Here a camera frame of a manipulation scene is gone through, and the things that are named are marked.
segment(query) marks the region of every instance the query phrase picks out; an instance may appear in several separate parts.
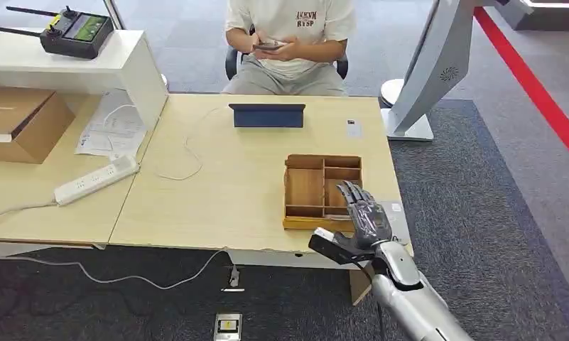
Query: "wooden desk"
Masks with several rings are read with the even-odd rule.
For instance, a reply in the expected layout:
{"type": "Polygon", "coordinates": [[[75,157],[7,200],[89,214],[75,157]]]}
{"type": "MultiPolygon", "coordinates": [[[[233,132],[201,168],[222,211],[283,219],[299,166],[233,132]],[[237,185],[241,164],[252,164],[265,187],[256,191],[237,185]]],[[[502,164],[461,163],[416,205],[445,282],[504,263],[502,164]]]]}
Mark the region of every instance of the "wooden desk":
{"type": "Polygon", "coordinates": [[[365,188],[378,200],[401,200],[375,98],[172,94],[109,243],[228,247],[236,264],[340,269],[308,248],[312,232],[282,227],[284,161],[292,153],[361,156],[365,188]],[[305,103],[305,127],[234,128],[227,105],[250,102],[305,103]],[[361,137],[348,136],[348,119],[361,137]],[[196,170],[187,134],[202,170],[184,181],[159,178],[196,170]]]}
{"type": "MultiPolygon", "coordinates": [[[[97,108],[98,96],[65,96],[77,115],[43,164],[0,162],[0,211],[53,198],[54,188],[108,164],[108,158],[74,155],[79,136],[97,108]]],[[[12,212],[0,217],[0,242],[103,245],[133,181],[127,178],[65,207],[12,212]]]]}

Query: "smartphone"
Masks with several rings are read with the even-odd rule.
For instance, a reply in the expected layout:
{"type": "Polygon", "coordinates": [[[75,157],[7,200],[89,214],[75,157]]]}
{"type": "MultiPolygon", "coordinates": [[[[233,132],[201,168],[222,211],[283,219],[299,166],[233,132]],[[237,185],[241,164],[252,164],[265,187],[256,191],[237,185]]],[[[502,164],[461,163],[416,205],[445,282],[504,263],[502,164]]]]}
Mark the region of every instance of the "smartphone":
{"type": "Polygon", "coordinates": [[[275,51],[284,46],[278,43],[261,43],[259,45],[253,45],[257,50],[275,51]]]}

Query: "paper sheet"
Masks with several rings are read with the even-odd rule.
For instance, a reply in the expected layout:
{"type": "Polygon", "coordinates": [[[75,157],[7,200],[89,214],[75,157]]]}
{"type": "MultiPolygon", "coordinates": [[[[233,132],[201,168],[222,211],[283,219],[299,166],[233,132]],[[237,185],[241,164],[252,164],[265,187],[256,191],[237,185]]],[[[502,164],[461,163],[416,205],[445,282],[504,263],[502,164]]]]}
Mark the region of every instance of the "paper sheet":
{"type": "Polygon", "coordinates": [[[112,90],[104,94],[94,116],[81,133],[75,154],[112,158],[136,155],[146,135],[146,127],[135,107],[122,107],[111,114],[124,104],[131,104],[127,92],[112,90]]]}

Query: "silver robotic forearm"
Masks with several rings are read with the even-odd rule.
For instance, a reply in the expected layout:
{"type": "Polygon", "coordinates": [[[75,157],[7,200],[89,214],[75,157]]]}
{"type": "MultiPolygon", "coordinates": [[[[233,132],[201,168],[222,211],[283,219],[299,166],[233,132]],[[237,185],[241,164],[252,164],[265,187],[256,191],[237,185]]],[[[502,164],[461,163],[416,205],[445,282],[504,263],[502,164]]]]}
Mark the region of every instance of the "silver robotic forearm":
{"type": "Polygon", "coordinates": [[[337,188],[347,202],[355,227],[353,238],[317,228],[309,247],[339,264],[361,267],[358,262],[372,260],[374,296],[413,341],[472,341],[405,247],[394,238],[382,205],[349,181],[342,181],[337,188]]]}
{"type": "Polygon", "coordinates": [[[472,341],[402,245],[383,242],[375,256],[387,273],[374,276],[372,292],[412,340],[472,341]]]}

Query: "wooden sorting box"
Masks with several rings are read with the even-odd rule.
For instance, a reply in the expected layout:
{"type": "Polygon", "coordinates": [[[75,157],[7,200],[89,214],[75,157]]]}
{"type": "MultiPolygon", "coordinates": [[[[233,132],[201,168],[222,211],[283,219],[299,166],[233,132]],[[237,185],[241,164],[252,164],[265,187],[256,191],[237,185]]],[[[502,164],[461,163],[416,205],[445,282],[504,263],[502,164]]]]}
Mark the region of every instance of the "wooden sorting box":
{"type": "Polygon", "coordinates": [[[342,180],[362,186],[360,157],[289,155],[284,175],[284,228],[353,232],[347,203],[336,188],[342,180]]]}

